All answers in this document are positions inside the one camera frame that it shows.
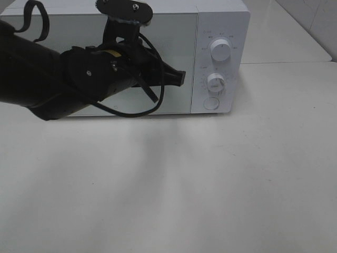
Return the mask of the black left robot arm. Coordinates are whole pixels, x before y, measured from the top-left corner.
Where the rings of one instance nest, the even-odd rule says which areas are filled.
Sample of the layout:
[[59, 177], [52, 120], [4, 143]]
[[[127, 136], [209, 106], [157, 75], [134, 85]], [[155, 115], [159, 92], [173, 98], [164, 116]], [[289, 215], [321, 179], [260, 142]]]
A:
[[17, 36], [13, 26], [1, 22], [1, 101], [27, 108], [45, 121], [88, 106], [125, 118], [145, 116], [154, 109], [125, 113], [102, 101], [140, 87], [159, 108], [164, 95], [152, 88], [181, 86], [185, 75], [166, 64], [143, 34], [131, 42], [110, 40], [58, 53]]

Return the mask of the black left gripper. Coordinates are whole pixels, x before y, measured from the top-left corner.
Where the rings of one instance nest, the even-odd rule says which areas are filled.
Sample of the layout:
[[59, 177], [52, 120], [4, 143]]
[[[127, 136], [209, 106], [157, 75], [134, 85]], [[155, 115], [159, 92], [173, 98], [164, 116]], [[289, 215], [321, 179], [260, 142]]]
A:
[[150, 87], [182, 86], [186, 72], [163, 62], [140, 26], [107, 20], [102, 43], [85, 48], [86, 87], [140, 87], [153, 103], [159, 98]]

